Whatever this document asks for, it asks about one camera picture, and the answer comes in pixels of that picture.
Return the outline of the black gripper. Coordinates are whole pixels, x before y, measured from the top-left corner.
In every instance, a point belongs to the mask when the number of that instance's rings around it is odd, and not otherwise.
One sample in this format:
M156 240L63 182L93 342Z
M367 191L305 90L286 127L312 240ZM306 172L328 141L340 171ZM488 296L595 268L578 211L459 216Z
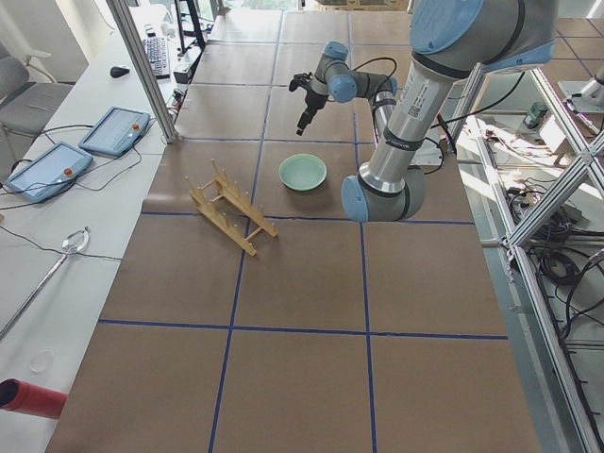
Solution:
M328 95L316 92L313 88L306 88L305 103L306 109L301 114L296 126L296 134L301 136L306 127L312 122L314 115L323 109L327 103Z

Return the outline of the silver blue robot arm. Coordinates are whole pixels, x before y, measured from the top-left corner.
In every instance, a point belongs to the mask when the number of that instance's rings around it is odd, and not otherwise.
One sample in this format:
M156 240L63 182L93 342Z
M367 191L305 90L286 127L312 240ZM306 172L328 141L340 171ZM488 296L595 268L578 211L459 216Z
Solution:
M377 146L343 181L346 216L360 223L396 221L419 211L426 180L412 160L453 84L477 64L492 72L549 62L558 10L556 1L421 2L412 15L411 68L399 97L393 77L350 69L346 47L328 42L315 71L295 75L289 89L306 92L298 134L329 98L364 98L371 107Z

